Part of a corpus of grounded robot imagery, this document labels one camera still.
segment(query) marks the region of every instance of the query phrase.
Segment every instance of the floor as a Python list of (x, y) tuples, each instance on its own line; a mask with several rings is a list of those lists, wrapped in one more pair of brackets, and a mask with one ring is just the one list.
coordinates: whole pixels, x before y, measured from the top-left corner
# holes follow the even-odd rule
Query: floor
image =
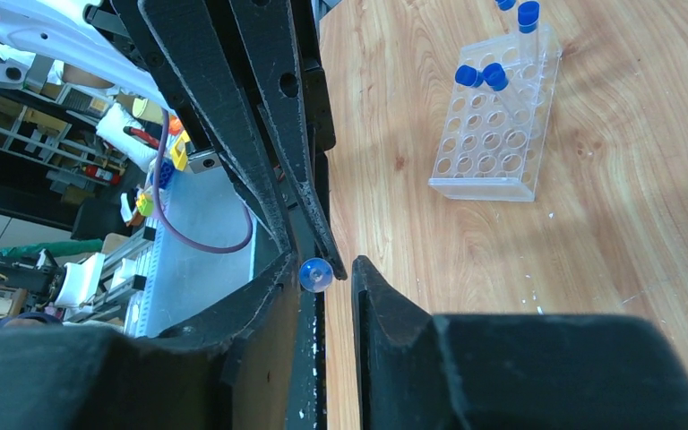
[[(431, 313), (633, 314), (688, 371), (688, 2), (552, 0), (563, 62), (537, 200), (427, 186), (460, 48), (494, 2), (347, 0), (321, 23), (331, 224)], [(328, 419), (358, 428), (347, 282), (326, 293)]]

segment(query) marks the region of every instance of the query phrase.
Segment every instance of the wood grain surface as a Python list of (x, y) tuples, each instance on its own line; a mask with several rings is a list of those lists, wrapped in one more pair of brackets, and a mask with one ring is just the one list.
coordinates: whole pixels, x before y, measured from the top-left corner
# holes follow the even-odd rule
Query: wood grain surface
[[(345, 0), (322, 21), (332, 220), (431, 313), (635, 314), (688, 371), (688, 1), (546, 0), (563, 63), (534, 203), (429, 188), (461, 47), (493, 0)], [(329, 426), (358, 428), (350, 289), (329, 288)]]

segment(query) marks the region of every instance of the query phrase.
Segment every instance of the blue test tube cap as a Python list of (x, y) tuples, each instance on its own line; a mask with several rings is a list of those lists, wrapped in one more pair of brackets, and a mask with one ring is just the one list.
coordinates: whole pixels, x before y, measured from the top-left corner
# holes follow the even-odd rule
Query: blue test tube cap
[(455, 73), (455, 81), (466, 87), (478, 88), (484, 83), (484, 75), (469, 65), (462, 65)]
[(503, 65), (499, 63), (491, 63), (484, 68), (484, 81), (495, 91), (504, 90), (510, 83), (508, 77), (505, 76)]
[(333, 268), (322, 258), (311, 258), (299, 268), (299, 283), (313, 293), (322, 293), (333, 282)]
[(539, 26), (539, 2), (525, 2), (518, 6), (518, 28), (529, 34)]
[(510, 11), (515, 6), (515, 0), (496, 0), (497, 7), (503, 12)]

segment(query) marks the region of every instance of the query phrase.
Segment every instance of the cluttered workbench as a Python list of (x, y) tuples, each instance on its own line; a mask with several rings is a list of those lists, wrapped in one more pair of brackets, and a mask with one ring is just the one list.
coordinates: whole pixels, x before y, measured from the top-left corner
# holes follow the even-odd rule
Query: cluttered workbench
[[(322, 20), (331, 224), (430, 313), (634, 314), (688, 371), (688, 2), (553, 0), (563, 45), (533, 203), (427, 185), (460, 49), (495, 3), (348, 0)], [(348, 282), (326, 293), (330, 428), (357, 428)]]

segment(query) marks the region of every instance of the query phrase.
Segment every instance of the test tube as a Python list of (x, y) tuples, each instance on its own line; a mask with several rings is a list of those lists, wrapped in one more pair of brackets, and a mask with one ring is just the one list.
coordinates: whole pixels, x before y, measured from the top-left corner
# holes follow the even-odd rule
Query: test tube
[(514, 32), (518, 27), (518, 21), (515, 19), (515, 2), (516, 0), (495, 0), (497, 7), (503, 11), (505, 20), (508, 23), (508, 31)]
[(478, 88), (484, 83), (484, 75), (469, 65), (462, 65), (455, 73), (455, 81), (466, 87)]
[(520, 98), (515, 86), (505, 76), (505, 69), (501, 64), (488, 65), (484, 69), (484, 81), (503, 104), (513, 123), (521, 125), (529, 121), (531, 116), (529, 105)]
[(522, 65), (539, 64), (539, 2), (518, 7), (519, 55)]

